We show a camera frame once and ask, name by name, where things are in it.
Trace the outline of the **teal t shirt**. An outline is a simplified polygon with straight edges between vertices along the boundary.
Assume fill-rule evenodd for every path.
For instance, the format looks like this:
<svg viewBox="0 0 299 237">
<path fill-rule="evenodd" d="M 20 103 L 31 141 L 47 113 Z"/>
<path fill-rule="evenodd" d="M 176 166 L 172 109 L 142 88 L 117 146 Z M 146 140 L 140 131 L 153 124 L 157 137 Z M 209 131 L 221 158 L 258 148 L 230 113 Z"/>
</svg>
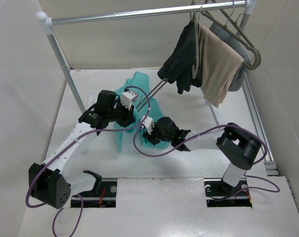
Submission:
<svg viewBox="0 0 299 237">
<path fill-rule="evenodd" d="M 133 78 L 127 79 L 123 86 L 121 86 L 119 89 L 115 90 L 115 93 L 118 95 L 121 95 L 124 92 L 124 89 L 130 85 L 142 88 L 147 94 L 149 94 L 149 92 L 150 92 L 148 75 L 144 74 L 144 73 L 140 73 L 140 72 L 135 72 L 133 75 Z M 163 113 L 160 109 L 159 103 L 157 102 L 156 99 L 151 98 L 150 103 L 151 103 L 151 111 L 149 113 L 149 117 L 151 117 L 154 121 L 157 121 L 158 119 L 162 118 L 164 115 L 163 115 Z M 145 105 L 140 110 L 140 112 L 138 112 L 136 109 L 134 109 L 135 123 L 131 124 L 129 127 L 138 124 L 141 121 L 142 117 L 146 114 L 147 109 L 148 109 L 148 105 Z M 136 131 L 137 131 L 137 128 L 131 129 L 128 131 L 121 131 L 121 132 L 115 133 L 115 141 L 116 141 L 118 153 L 122 152 L 123 143 L 129 143 L 129 142 L 132 143 L 133 139 L 131 139 L 131 141 L 130 141 L 126 135 L 128 133 L 134 134 Z M 148 140 L 146 140 L 145 138 L 142 137 L 143 133 L 144 133 L 144 131 L 142 131 L 140 134 L 141 136 L 138 137 L 138 138 L 140 138 L 141 145 L 143 147 L 156 149 L 156 150 L 164 150 L 169 146 L 169 143 L 167 143 L 167 142 L 160 142 L 157 145 L 153 145 Z"/>
</svg>

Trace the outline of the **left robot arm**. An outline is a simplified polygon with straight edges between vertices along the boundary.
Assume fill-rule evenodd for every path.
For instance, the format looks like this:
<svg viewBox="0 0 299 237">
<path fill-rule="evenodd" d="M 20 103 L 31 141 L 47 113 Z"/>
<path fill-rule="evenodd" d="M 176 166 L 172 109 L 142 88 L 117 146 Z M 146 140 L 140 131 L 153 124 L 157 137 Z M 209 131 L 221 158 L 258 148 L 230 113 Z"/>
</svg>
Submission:
<svg viewBox="0 0 299 237">
<path fill-rule="evenodd" d="M 86 169 L 77 176 L 70 176 L 69 170 L 75 159 L 87 150 L 89 143 L 102 131 L 108 131 L 109 123 L 116 122 L 123 130 L 135 123 L 133 103 L 137 98 L 137 92 L 129 89 L 120 95 L 102 90 L 96 103 L 80 116 L 70 135 L 53 155 L 40 164 L 33 163 L 29 168 L 26 205 L 33 207 L 28 200 L 33 197 L 42 204 L 60 209 L 72 196 L 99 194 L 101 175 Z"/>
</svg>

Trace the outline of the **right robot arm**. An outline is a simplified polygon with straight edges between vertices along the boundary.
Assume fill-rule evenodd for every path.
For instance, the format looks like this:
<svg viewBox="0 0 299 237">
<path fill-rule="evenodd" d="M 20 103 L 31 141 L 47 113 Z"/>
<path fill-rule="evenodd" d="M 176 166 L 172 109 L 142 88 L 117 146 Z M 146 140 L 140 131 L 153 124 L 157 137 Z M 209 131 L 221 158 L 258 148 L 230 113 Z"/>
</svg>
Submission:
<svg viewBox="0 0 299 237">
<path fill-rule="evenodd" d="M 179 129 L 169 117 L 154 121 L 151 117 L 144 120 L 141 128 L 143 138 L 152 145 L 167 142 L 180 152 L 195 150 L 219 150 L 229 160 L 219 188 L 224 194 L 232 194 L 246 171 L 254 165 L 261 149 L 261 140 L 251 132 L 235 123 L 218 125 L 205 132 Z"/>
</svg>

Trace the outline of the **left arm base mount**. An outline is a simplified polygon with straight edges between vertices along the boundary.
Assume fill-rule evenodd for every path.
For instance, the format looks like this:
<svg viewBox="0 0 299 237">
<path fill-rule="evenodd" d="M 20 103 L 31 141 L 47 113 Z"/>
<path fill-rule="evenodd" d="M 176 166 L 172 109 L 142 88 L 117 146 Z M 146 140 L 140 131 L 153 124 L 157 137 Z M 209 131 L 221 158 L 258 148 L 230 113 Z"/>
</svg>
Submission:
<svg viewBox="0 0 299 237">
<path fill-rule="evenodd" d="M 114 208 L 118 179 L 102 178 L 101 175 L 85 170 L 69 179 L 71 189 L 70 206 L 79 208 Z"/>
</svg>

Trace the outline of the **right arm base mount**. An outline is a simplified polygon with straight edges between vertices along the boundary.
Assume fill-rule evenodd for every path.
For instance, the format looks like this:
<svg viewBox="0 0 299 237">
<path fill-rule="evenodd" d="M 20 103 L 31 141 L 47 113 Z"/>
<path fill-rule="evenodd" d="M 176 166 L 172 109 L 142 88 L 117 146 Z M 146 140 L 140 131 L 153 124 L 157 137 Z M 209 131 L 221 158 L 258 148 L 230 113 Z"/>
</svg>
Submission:
<svg viewBox="0 0 299 237">
<path fill-rule="evenodd" d="M 252 207 L 249 192 L 242 190 L 248 186 L 245 178 L 236 187 L 221 179 L 205 179 L 204 185 L 207 207 Z"/>
</svg>

